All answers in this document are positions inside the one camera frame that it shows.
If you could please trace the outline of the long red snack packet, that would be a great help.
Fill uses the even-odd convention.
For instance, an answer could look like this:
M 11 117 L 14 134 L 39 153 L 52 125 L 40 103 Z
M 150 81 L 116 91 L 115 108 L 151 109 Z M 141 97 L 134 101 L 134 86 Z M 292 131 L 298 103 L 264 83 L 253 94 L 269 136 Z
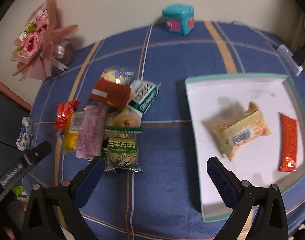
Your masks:
M 280 172 L 294 172 L 297 159 L 297 121 L 280 113 L 281 159 Z

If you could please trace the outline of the pink snack packet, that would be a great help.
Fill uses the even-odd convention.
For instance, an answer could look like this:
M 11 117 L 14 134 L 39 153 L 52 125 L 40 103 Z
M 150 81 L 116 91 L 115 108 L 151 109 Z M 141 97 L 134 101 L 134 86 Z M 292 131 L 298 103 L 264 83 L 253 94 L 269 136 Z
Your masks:
M 82 126 L 79 130 L 75 156 L 80 159 L 93 159 L 101 156 L 103 126 L 107 115 L 106 105 L 87 106 Z

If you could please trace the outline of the yellow cake packet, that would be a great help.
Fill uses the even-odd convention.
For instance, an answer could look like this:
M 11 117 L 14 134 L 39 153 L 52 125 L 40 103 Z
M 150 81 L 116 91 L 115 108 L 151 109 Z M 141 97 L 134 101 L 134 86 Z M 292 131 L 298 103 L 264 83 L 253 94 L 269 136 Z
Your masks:
M 63 139 L 63 153 L 75 152 L 79 131 L 84 121 L 85 109 L 69 115 Z

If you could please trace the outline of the green rice cracker packet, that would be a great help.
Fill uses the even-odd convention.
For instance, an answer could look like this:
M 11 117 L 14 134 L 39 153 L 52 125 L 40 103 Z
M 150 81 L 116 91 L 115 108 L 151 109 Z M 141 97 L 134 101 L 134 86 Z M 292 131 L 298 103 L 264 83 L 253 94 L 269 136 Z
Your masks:
M 107 134 L 107 150 L 105 155 L 105 172 L 125 170 L 141 173 L 138 160 L 139 148 L 137 136 L 142 133 L 141 127 L 104 126 Z

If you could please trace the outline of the small red snack packet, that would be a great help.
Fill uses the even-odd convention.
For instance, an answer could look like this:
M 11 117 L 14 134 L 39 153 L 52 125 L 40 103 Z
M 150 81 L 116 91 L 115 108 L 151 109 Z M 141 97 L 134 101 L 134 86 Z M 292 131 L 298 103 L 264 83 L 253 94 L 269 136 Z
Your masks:
M 69 102 L 60 103 L 56 106 L 57 113 L 54 125 L 55 130 L 66 128 L 69 116 L 74 113 L 79 103 L 80 100 L 77 99 Z

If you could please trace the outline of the beige bread packet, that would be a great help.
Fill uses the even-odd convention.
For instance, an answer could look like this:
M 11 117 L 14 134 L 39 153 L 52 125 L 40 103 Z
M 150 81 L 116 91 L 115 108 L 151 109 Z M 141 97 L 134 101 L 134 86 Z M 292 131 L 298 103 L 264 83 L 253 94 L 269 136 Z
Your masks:
M 233 161 L 236 150 L 261 136 L 271 134 L 268 124 L 257 103 L 250 101 L 248 109 L 229 121 L 218 118 L 202 121 L 210 132 L 220 153 Z

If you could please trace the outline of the round pastry packet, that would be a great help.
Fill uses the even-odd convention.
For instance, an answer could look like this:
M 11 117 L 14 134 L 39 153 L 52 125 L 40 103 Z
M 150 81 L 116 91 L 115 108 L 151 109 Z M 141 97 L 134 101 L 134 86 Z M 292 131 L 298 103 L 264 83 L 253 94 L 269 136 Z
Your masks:
M 112 123 L 114 127 L 136 128 L 141 126 L 141 119 L 131 109 L 125 108 L 117 115 Z

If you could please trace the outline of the dark red packet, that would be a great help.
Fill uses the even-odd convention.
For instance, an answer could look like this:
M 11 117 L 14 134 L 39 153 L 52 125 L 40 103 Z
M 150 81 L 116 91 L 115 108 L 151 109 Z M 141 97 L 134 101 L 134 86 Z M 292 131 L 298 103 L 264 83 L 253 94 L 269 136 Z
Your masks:
M 122 111 L 129 101 L 130 94 L 131 88 L 128 84 L 119 85 L 105 79 L 99 79 L 91 91 L 89 101 L 101 102 Z

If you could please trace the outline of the green white corn packet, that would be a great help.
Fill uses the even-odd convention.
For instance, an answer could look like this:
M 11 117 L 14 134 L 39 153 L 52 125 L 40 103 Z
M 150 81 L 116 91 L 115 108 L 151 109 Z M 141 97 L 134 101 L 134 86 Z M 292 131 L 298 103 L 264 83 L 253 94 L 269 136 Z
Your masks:
M 137 79 L 132 82 L 130 88 L 131 98 L 127 106 L 141 118 L 157 97 L 159 85 Z

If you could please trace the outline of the clear bun packet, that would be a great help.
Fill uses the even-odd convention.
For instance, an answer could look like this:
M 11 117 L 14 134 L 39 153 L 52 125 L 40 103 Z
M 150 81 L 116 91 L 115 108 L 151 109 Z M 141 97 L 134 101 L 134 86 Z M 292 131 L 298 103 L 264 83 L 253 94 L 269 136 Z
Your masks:
M 118 85 L 126 85 L 132 80 L 134 74 L 134 71 L 127 68 L 113 66 L 104 69 L 100 78 Z

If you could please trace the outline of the white tray with green rim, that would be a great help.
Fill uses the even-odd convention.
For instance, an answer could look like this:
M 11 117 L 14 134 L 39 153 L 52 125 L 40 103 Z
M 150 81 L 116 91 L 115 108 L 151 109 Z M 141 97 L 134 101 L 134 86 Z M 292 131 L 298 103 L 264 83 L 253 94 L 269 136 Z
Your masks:
M 211 157 L 255 186 L 277 184 L 286 193 L 305 177 L 305 111 L 291 78 L 282 74 L 215 74 L 185 81 L 193 126 L 204 222 L 229 217 L 207 173 Z M 282 123 L 296 121 L 296 168 L 280 171 Z

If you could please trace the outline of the blue plaid tablecloth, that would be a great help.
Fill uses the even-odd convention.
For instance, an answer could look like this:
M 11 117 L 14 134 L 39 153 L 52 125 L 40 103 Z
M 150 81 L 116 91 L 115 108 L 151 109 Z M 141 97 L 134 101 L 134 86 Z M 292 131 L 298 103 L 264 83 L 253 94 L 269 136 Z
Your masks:
M 244 25 L 196 22 L 186 36 L 163 24 L 108 37 L 77 52 L 71 68 L 44 82 L 31 118 L 36 143 L 61 142 L 56 106 L 71 99 L 86 105 L 106 68 L 120 66 L 160 85 L 143 116 L 139 162 L 143 173 L 112 172 L 101 178 L 81 214 L 99 239 L 211 239 L 224 221 L 203 222 L 193 130 L 185 80 L 225 73 L 214 35 L 223 39 L 236 70 L 292 75 L 273 46 Z

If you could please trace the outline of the pink flower bouquet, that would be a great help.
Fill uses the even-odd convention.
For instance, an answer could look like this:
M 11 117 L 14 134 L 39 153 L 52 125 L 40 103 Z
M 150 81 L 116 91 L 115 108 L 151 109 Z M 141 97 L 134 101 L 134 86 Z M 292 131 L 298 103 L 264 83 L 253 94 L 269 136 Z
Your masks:
M 17 62 L 13 76 L 21 74 L 21 80 L 43 81 L 52 74 L 52 58 L 56 42 L 71 38 L 78 31 L 77 25 L 59 27 L 56 0 L 46 0 L 32 12 L 25 28 L 14 41 L 17 48 L 10 60 Z

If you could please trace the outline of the black power adapter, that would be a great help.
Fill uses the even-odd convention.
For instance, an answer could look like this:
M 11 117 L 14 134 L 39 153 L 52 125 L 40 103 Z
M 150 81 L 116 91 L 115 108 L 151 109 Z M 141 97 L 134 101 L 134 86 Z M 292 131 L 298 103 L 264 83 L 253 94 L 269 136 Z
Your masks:
M 305 62 L 305 48 L 298 46 L 295 52 L 293 53 L 293 60 L 298 66 L 302 66 Z

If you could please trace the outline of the white power strip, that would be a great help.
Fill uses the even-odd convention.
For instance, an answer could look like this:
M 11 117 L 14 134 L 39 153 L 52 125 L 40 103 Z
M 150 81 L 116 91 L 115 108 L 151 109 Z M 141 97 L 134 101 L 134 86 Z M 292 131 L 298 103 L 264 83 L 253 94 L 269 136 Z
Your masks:
M 290 66 L 296 76 L 301 74 L 301 72 L 303 71 L 302 64 L 298 64 L 294 60 L 293 53 L 285 44 L 280 44 L 277 48 L 277 52 L 288 64 L 290 64 Z

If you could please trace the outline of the teal house toy box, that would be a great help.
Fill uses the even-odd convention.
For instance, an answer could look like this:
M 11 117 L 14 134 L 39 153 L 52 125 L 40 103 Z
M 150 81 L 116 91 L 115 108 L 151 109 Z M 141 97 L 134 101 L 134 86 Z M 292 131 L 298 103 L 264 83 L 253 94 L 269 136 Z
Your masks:
M 187 4 L 171 4 L 162 9 L 167 31 L 188 35 L 194 27 L 194 7 Z

